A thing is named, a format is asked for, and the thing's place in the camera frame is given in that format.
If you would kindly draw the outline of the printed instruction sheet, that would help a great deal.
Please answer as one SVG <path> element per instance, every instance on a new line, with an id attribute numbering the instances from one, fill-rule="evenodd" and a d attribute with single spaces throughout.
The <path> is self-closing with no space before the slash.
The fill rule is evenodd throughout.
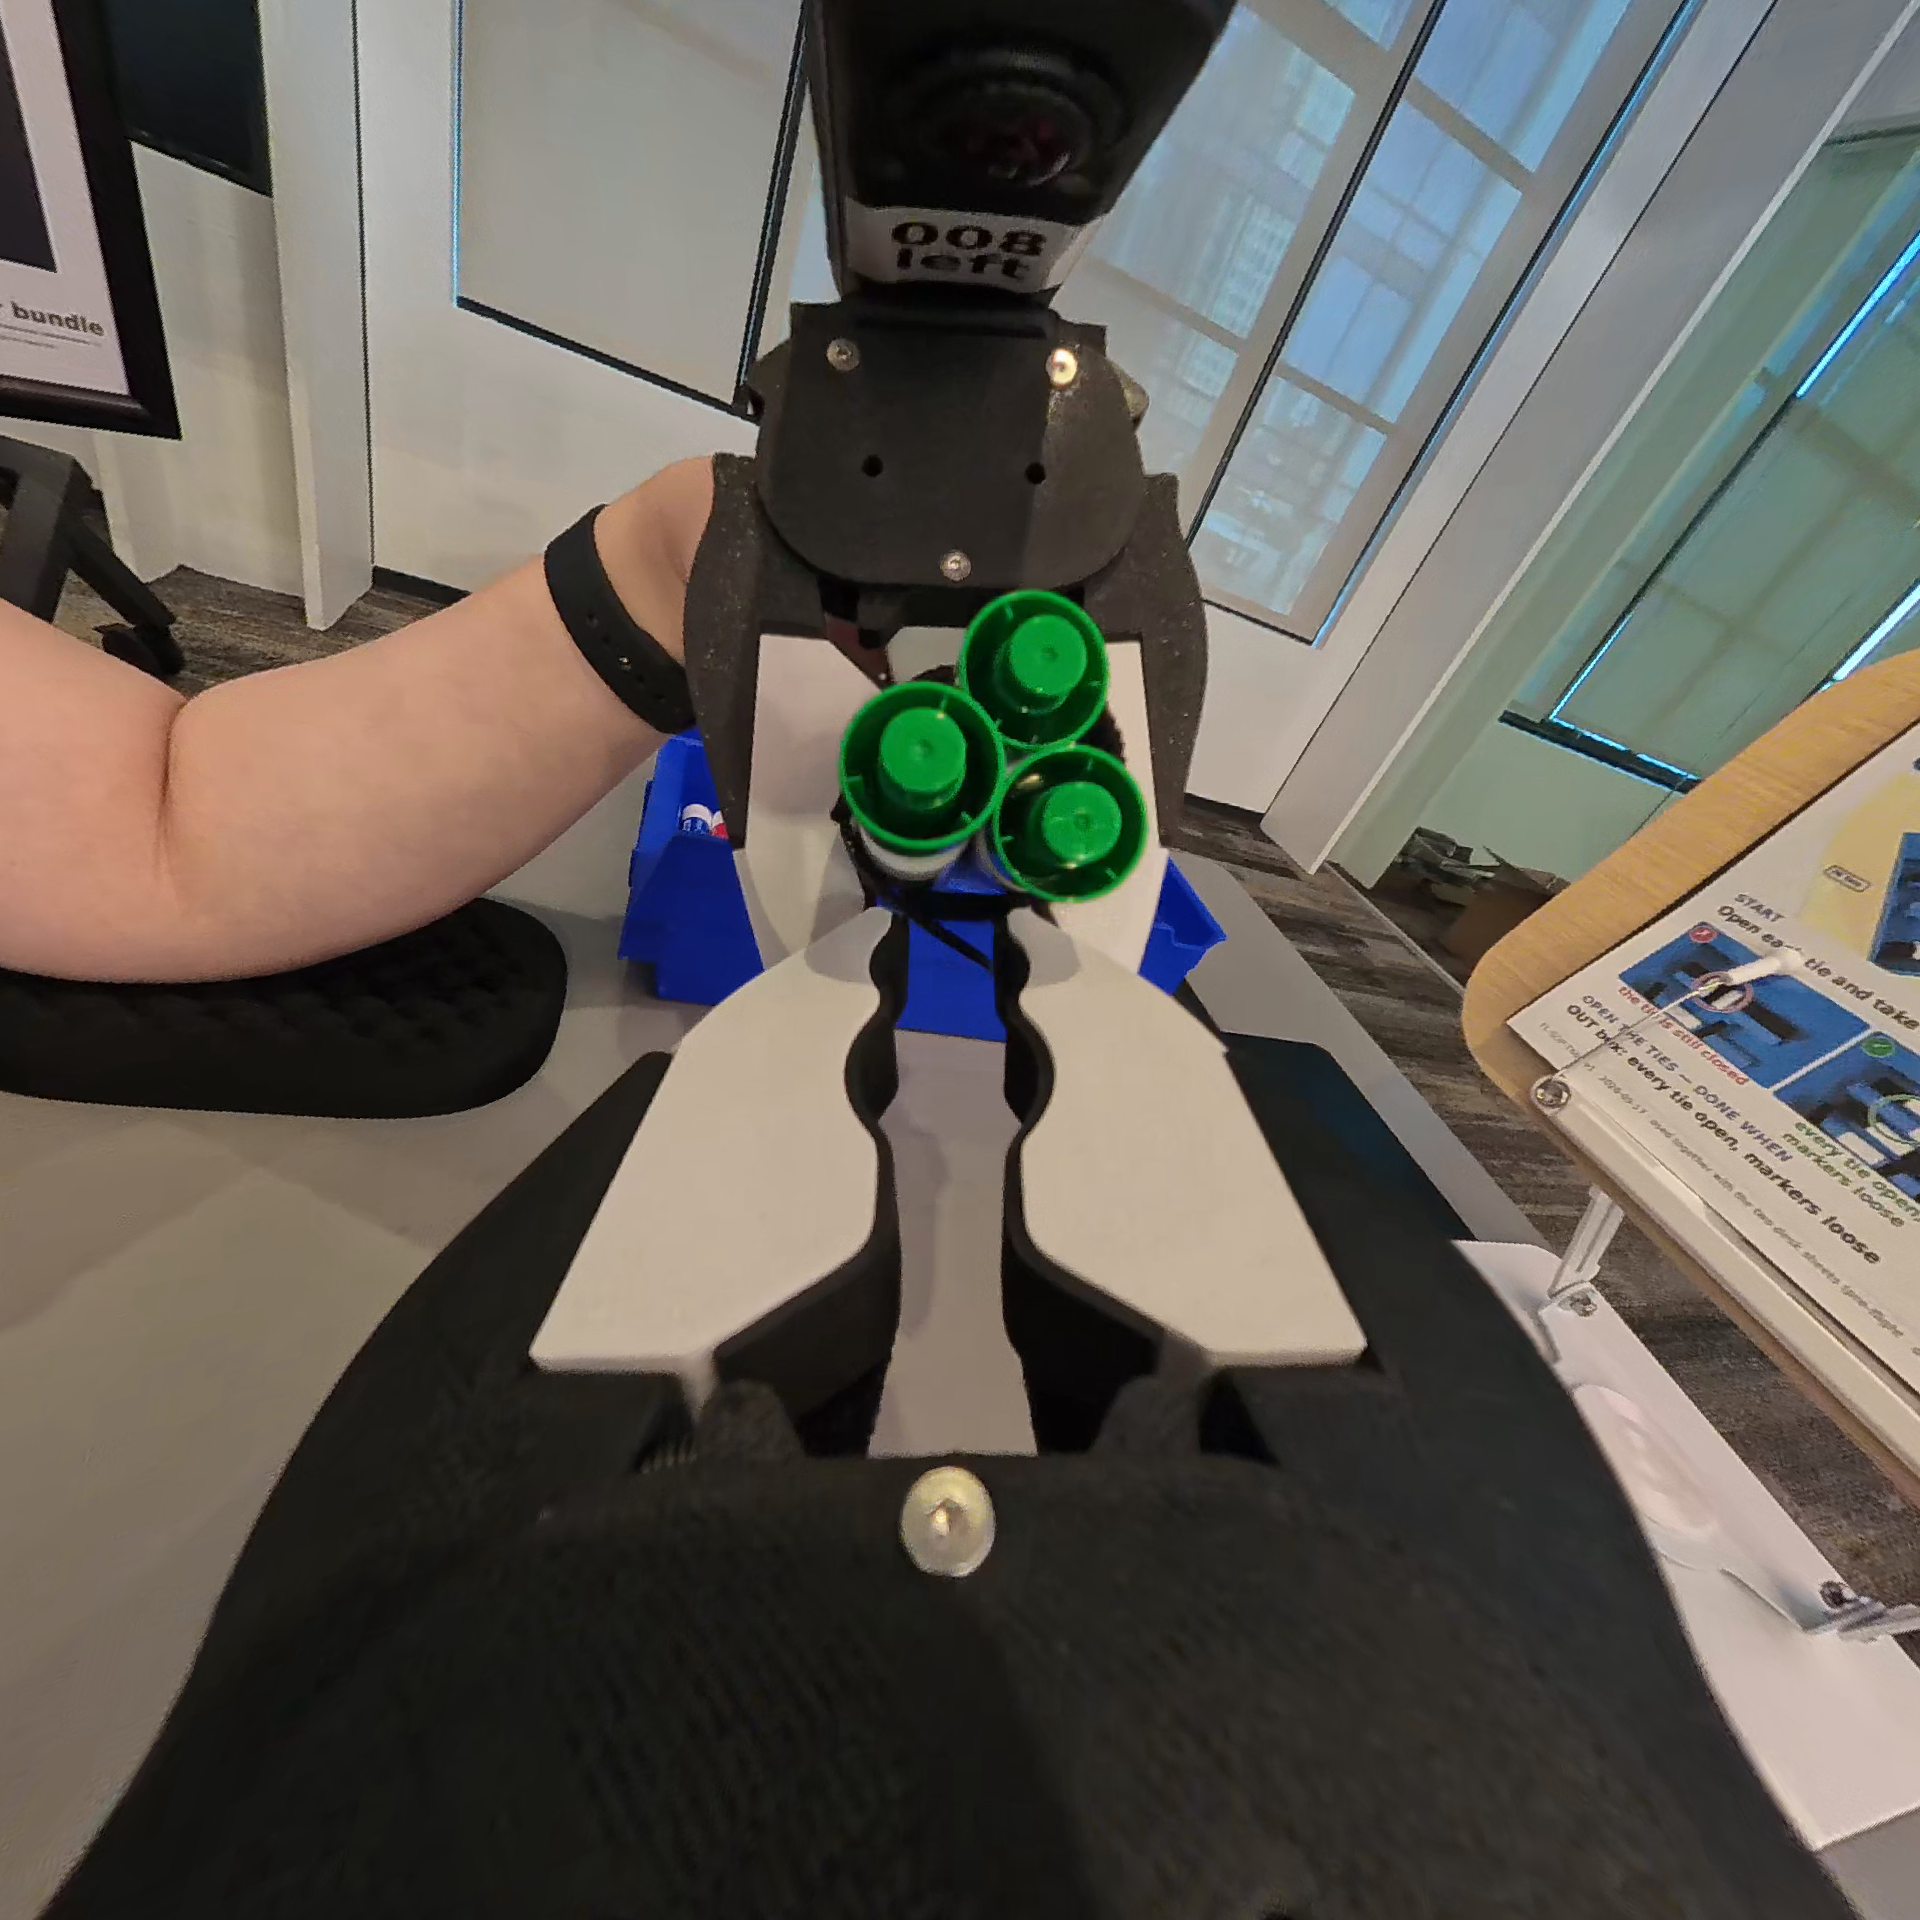
<path id="1" fill-rule="evenodd" d="M 1917 1390 L 1917 733 L 1509 1030 Z"/>

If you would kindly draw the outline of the black wristband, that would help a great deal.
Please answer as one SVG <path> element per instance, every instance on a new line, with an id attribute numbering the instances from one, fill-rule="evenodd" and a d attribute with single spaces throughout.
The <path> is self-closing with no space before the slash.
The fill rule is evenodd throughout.
<path id="1" fill-rule="evenodd" d="M 662 738 L 695 730 L 684 664 L 670 654 L 620 602 L 596 548 L 587 509 L 542 556 L 544 588 L 557 622 L 590 675 L 641 723 Z"/>

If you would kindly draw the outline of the framed printed tag sign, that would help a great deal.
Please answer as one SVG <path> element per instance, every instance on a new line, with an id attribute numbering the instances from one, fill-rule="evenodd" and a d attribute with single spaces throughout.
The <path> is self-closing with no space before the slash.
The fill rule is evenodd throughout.
<path id="1" fill-rule="evenodd" d="M 2 417 L 178 440 L 98 4 L 2 5 Z"/>

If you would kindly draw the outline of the person's left forearm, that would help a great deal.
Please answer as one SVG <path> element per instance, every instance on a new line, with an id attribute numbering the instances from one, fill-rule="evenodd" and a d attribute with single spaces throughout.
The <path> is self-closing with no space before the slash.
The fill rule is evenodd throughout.
<path id="1" fill-rule="evenodd" d="M 199 696 L 2 606 L 2 968 L 285 972 L 515 872 L 660 747 L 539 563 Z"/>

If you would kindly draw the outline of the white stand base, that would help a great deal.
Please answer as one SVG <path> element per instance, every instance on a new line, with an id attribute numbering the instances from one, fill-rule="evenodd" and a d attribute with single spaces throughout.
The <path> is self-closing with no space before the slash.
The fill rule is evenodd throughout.
<path id="1" fill-rule="evenodd" d="M 1457 1243 L 1572 1392 L 1746 1754 L 1859 1910 L 1917 1913 L 1917 1664 L 1825 1627 L 1837 1570 L 1591 1290 L 1529 1243 Z"/>

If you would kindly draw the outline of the wooden display board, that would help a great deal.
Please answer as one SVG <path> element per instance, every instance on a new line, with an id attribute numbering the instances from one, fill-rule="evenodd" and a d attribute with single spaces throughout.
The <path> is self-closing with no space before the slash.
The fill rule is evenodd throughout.
<path id="1" fill-rule="evenodd" d="M 1597 1120 L 1532 1100 L 1546 1062 L 1510 1027 L 1525 1006 L 1619 947 L 1819 794 L 1917 723 L 1917 654 L 1861 669 L 1781 718 L 1690 796 L 1572 882 L 1474 964 L 1464 1041 L 1474 1066 L 1714 1310 L 1817 1407 L 1909 1504 L 1917 1504 L 1917 1392 L 1817 1310 L 1703 1201 Z"/>

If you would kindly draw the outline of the blue plastic bin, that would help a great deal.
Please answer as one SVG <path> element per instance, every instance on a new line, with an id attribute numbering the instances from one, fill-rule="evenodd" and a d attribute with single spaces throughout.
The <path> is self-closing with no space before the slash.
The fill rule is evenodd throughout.
<path id="1" fill-rule="evenodd" d="M 626 868 L 619 957 L 648 968 L 651 991 L 713 1006 L 763 972 L 702 733 L 669 738 L 644 790 Z M 946 918 L 951 942 L 913 928 L 901 1027 L 1003 1041 L 991 986 L 991 928 Z"/>

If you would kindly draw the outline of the person's left hand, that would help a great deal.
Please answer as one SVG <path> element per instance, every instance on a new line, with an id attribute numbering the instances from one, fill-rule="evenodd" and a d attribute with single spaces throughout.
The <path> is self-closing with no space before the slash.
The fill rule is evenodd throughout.
<path id="1" fill-rule="evenodd" d="M 593 516 L 593 549 L 630 622 L 684 661 L 684 591 L 713 512 L 713 458 L 660 466 Z"/>

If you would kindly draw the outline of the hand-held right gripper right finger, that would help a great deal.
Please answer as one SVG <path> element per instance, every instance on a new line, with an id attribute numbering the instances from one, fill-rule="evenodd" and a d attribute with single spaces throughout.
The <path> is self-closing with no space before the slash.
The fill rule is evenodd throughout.
<path id="1" fill-rule="evenodd" d="M 1089 1454 L 1136 1381 L 1361 1360 L 1224 1040 L 1035 911 L 998 933 L 998 1009 L 999 1305 L 1039 1454 Z"/>

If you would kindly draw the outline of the large grid window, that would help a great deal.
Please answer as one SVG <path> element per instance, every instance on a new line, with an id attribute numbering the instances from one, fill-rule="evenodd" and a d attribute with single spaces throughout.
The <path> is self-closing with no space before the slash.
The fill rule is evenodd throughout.
<path id="1" fill-rule="evenodd" d="M 1205 598 L 1319 643 L 1687 4 L 1238 4 L 1061 306 Z"/>

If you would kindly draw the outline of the brown cardboard box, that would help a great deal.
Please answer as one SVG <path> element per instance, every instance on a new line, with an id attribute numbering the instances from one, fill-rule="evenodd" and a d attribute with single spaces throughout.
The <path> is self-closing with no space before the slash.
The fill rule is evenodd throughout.
<path id="1" fill-rule="evenodd" d="M 1478 871 L 1464 906 L 1442 928 L 1438 947 L 1474 969 L 1492 947 L 1562 890 L 1561 875 L 1509 861 Z"/>

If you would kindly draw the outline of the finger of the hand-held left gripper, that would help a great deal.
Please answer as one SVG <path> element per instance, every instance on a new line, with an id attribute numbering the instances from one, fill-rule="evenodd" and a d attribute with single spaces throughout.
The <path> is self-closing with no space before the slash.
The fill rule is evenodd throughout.
<path id="1" fill-rule="evenodd" d="M 1082 903 L 1057 903 L 1049 910 L 1049 918 L 1075 942 L 1107 954 L 1130 972 L 1140 972 L 1163 897 L 1167 854 L 1151 761 L 1144 649 L 1137 640 L 1107 640 L 1105 654 L 1107 703 L 1080 743 L 1115 756 L 1136 780 L 1144 802 L 1144 852 L 1112 893 Z"/>
<path id="2" fill-rule="evenodd" d="M 833 809 L 839 743 L 873 696 L 875 682 L 825 638 L 767 633 L 757 643 L 739 893 L 763 964 L 864 910 Z"/>

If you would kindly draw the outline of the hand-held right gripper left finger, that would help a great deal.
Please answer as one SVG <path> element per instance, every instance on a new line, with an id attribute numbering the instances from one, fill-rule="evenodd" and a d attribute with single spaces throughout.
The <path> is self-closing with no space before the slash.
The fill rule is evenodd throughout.
<path id="1" fill-rule="evenodd" d="M 532 1338 L 544 1377 L 651 1377 L 699 1414 L 764 1388 L 811 1454 L 869 1454 L 901 1327 L 880 1120 L 901 918 L 851 924 L 710 1009 L 662 1070 Z"/>

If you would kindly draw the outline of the black desk frame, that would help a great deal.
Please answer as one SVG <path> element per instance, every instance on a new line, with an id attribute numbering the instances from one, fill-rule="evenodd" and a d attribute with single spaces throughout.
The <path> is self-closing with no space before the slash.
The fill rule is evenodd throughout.
<path id="1" fill-rule="evenodd" d="M 2 440 L 2 599 L 55 618 L 67 580 L 78 578 L 115 613 L 97 631 L 105 653 L 172 682 L 184 669 L 174 613 L 91 524 L 91 498 L 78 458 Z"/>

